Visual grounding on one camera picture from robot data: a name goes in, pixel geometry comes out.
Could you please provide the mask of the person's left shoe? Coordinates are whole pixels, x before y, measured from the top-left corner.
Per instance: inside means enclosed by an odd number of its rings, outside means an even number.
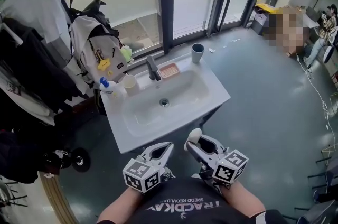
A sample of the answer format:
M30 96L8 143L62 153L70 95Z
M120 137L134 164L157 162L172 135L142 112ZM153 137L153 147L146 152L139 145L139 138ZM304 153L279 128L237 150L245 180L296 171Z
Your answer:
M174 179L174 178L176 178L176 176L173 174L173 172L169 168L165 167L164 172L160 176L161 183L167 182L167 181Z

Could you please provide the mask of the black wheel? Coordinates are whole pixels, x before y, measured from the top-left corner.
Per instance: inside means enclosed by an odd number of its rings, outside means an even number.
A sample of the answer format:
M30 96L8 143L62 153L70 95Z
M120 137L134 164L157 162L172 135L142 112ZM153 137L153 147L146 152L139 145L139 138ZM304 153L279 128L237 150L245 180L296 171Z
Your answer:
M79 173L86 173L91 166L91 159L88 152L78 147L71 152L71 165Z

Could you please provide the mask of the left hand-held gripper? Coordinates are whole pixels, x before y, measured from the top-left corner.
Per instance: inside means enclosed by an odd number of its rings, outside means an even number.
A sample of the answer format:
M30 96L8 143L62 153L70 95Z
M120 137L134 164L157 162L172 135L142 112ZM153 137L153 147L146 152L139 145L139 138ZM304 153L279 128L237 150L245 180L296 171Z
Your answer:
M142 152L142 156L131 159L123 169L125 184L146 194L161 183L160 176L164 172L172 153L174 144L162 142L149 146Z

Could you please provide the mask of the black faucet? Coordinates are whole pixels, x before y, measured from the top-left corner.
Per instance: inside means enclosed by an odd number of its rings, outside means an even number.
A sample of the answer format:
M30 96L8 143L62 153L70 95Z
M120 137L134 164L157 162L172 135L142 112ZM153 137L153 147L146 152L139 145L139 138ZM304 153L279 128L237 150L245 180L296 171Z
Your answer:
M155 64L155 60L151 55L149 55L146 58L146 63L147 63L147 67L148 67L148 73L149 73L150 80L160 81L161 76L158 73L158 67Z

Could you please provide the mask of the grey sink cabinet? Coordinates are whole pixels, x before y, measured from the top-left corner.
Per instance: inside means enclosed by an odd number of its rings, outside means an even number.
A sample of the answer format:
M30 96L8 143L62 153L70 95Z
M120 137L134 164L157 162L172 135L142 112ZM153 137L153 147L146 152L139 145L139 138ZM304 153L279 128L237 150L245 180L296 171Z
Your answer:
M217 108L211 110L210 112L208 112L206 115L204 115L203 117L201 117L200 119L198 119L197 123L196 123L196 127L203 129L204 124L219 110L221 106L218 106Z

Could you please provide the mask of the person's black printed t-shirt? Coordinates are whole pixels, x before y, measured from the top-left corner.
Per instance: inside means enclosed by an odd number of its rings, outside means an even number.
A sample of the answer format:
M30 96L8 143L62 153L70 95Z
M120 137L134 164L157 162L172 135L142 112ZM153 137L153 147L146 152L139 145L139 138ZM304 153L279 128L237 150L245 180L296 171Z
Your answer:
M245 216L202 180L174 178L145 195L127 224L288 224L278 210Z

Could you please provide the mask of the black jacket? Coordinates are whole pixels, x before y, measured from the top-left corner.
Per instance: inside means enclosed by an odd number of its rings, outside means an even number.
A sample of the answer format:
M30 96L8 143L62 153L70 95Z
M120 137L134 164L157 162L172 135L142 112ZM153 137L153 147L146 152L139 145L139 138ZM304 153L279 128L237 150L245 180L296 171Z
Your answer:
M43 45L43 37L34 28L12 18L5 18L4 24L23 43L18 45L6 30L0 31L0 60L28 92L37 95L55 113L70 109L66 100L84 97L74 81L57 65Z

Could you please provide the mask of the person's left forearm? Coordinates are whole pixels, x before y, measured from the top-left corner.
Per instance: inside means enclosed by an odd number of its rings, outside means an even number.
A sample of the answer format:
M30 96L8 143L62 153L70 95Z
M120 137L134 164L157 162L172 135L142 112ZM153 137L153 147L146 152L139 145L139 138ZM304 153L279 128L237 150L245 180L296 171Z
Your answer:
M113 203L103 210L98 217L97 224L104 221L124 224L136 211L143 197L137 190L127 188Z

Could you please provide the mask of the white ceramic sink basin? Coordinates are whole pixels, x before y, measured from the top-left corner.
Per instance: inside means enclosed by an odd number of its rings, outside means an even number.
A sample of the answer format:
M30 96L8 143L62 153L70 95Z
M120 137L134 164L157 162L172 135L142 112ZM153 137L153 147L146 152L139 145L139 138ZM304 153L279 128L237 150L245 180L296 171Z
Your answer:
M135 150L194 123L230 99L204 60L195 64L187 53L158 67L170 63L176 63L180 70L171 78L153 81L148 71L137 74L140 92L136 95L129 96L122 83L117 84L122 99L110 99L101 93L120 153ZM162 98L169 100L168 107L160 106Z

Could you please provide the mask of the white printed garment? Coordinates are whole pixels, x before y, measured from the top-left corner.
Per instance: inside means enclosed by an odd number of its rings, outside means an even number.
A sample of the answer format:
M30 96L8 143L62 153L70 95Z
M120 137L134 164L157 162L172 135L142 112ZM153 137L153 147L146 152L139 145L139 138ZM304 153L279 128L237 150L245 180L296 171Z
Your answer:
M0 72L0 89L22 110L44 123L54 126L54 112L41 100L25 92Z

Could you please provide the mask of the cream cup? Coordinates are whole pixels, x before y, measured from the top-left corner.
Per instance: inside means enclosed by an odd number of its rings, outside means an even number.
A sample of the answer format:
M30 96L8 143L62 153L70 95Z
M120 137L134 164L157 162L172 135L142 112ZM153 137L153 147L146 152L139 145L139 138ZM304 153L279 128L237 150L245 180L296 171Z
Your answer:
M138 81L133 75L126 74L121 83L129 96L136 95L140 92Z

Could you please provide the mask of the grey chair black frame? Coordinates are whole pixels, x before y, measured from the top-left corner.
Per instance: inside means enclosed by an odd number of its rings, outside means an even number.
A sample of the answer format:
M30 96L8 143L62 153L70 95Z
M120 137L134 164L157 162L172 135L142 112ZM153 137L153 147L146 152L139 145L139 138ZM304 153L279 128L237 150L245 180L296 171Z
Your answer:
M315 204L296 221L296 224L338 224L338 158L331 159L325 172L308 178L325 177L325 193L314 192Z

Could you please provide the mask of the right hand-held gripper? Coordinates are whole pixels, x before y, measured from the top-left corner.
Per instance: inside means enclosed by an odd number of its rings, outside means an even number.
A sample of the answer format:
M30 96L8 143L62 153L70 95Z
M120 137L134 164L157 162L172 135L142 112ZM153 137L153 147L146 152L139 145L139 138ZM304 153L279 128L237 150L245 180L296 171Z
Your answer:
M217 191L221 191L221 186L230 189L249 161L249 158L238 150L230 152L217 139L207 135L201 135L196 144L186 142L186 149L202 164L200 178Z

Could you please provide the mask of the black backpack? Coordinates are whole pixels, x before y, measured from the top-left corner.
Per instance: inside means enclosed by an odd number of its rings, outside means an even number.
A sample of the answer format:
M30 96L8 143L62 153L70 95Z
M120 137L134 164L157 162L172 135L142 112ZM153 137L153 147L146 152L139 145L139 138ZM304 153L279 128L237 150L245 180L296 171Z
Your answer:
M78 16L89 16L95 18L99 23L101 23L109 33L113 34L116 37L119 37L118 30L113 29L110 26L110 21L106 18L105 14L100 10L101 6L106 5L106 3L102 0L93 0L90 4L88 4L82 11L77 10L72 7L73 0L70 0L69 11L73 20Z

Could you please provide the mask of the pink soap dish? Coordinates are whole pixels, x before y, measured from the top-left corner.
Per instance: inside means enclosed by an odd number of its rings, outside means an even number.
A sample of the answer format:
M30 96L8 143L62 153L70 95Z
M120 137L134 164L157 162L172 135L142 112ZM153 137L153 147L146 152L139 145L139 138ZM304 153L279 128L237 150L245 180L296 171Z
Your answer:
M176 63L170 63L159 68L159 73L162 79L171 78L180 73Z

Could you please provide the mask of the beige backpack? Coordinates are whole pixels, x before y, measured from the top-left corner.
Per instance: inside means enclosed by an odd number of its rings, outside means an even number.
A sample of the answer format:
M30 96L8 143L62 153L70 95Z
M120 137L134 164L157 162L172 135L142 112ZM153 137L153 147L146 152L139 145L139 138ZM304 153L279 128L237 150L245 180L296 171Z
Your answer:
M81 69L80 76L92 88L99 88L100 78L118 82L128 70L127 62L120 50L119 38L95 18L78 16L69 27L73 56ZM104 59L110 59L111 65L98 70L95 49L101 49Z

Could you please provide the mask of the yellow star charm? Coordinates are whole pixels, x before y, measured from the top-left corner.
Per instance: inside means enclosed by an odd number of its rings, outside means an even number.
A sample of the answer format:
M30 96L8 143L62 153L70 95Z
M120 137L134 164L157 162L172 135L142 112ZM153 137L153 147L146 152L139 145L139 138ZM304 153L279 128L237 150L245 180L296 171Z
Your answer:
M105 71L111 65L110 59L101 59L97 68L100 71Z

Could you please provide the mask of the brown ribbed floor strip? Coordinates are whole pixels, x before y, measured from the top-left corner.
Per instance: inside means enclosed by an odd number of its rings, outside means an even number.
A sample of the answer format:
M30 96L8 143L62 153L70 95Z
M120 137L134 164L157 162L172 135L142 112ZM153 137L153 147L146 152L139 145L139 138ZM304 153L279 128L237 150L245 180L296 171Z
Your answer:
M59 182L59 176L46 178L39 172L44 191L60 224L79 224Z

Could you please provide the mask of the grey-green cup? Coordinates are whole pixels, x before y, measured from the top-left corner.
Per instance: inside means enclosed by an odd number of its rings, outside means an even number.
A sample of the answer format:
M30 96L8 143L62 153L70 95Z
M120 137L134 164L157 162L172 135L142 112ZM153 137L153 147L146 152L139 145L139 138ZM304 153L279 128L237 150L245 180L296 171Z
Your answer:
M199 43L195 43L191 47L191 60L193 63L199 63L204 54L204 46Z

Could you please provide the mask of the white bottle blue cap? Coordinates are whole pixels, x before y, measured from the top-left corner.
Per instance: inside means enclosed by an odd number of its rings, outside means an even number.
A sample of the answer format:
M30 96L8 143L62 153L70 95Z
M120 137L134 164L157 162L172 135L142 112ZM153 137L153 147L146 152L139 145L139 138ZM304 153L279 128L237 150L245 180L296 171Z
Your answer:
M105 77L101 77L99 89L110 99L122 99L123 94L119 90L119 87L114 81L110 81Z

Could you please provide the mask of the green plush toy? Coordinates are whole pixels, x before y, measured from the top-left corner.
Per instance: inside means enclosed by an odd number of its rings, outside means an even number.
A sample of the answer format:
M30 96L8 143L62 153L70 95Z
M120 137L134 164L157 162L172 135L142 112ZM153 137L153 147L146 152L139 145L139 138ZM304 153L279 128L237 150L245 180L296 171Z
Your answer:
M132 58L132 50L129 46L124 45L120 48L122 55L124 56L126 62L128 64L132 64L134 62L134 59Z

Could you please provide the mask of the person's right forearm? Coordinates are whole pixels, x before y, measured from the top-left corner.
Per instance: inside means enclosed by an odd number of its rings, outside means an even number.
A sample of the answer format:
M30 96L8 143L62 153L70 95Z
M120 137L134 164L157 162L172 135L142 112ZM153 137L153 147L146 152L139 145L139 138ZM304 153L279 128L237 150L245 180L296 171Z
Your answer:
M239 181L235 181L230 187L221 185L220 190L228 204L247 217L266 211L264 204Z

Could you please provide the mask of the black bin yellow bag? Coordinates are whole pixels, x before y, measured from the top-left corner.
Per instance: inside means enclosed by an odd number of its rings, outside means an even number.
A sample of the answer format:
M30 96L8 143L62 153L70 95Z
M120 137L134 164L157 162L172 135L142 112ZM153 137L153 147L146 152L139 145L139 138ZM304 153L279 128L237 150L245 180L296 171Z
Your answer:
M269 15L276 14L277 8L266 3L259 3L255 5L253 10L255 15L250 28L262 36L264 28L266 28L269 23Z

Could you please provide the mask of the white hanging garment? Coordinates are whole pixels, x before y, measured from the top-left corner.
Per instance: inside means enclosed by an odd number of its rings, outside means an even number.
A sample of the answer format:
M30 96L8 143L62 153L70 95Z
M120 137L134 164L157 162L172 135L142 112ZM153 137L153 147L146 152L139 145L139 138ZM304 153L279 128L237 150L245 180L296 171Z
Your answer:
M47 43L58 38L70 46L70 36L61 0L6 0L1 6L4 17L32 27Z

